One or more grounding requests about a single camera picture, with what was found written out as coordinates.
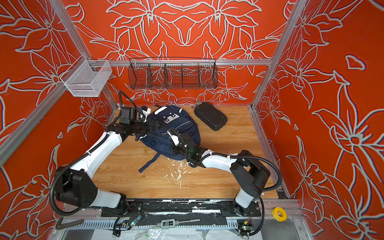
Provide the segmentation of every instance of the black hard case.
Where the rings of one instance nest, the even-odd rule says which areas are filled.
[[[195,108],[195,115],[215,131],[222,128],[228,120],[227,116],[206,102],[203,102]]]

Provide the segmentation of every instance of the white wire basket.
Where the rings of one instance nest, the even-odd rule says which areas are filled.
[[[79,61],[70,76],[62,80],[74,97],[97,97],[112,74],[108,61],[102,67],[91,67],[86,60]]]

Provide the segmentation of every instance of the yellow tape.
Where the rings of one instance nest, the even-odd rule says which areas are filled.
[[[287,213],[281,207],[275,207],[272,210],[272,215],[279,222],[287,220]]]

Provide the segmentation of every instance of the wooden tabletop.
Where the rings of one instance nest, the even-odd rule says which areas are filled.
[[[149,106],[152,112],[156,107]],[[214,152],[239,153],[248,150],[263,157],[260,144],[246,106],[217,107],[228,118],[219,131],[213,131],[194,114],[191,106],[180,106],[199,126],[201,146]],[[128,198],[234,198],[240,189],[234,176],[213,168],[191,168],[186,161],[160,156],[143,173],[139,169],[156,152],[134,137],[128,137],[100,165],[92,180],[98,188],[122,192]],[[269,178],[266,187],[272,186]],[[278,198],[276,190],[264,198]]]

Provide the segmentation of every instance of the backpack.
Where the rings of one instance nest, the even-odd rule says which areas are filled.
[[[158,130],[140,137],[142,143],[157,152],[151,161],[147,162],[146,165],[139,169],[140,173],[143,172],[151,163],[155,162],[160,155],[179,161],[185,159],[184,154],[179,153],[176,155],[172,149],[174,144],[167,133],[170,128],[175,129],[179,132],[179,134],[184,132],[188,133],[195,141],[196,145],[200,145],[201,139],[199,128],[192,117],[182,108],[176,106],[160,107],[158,110],[147,116],[147,120],[155,121],[156,119],[158,121],[163,121],[166,124]]]

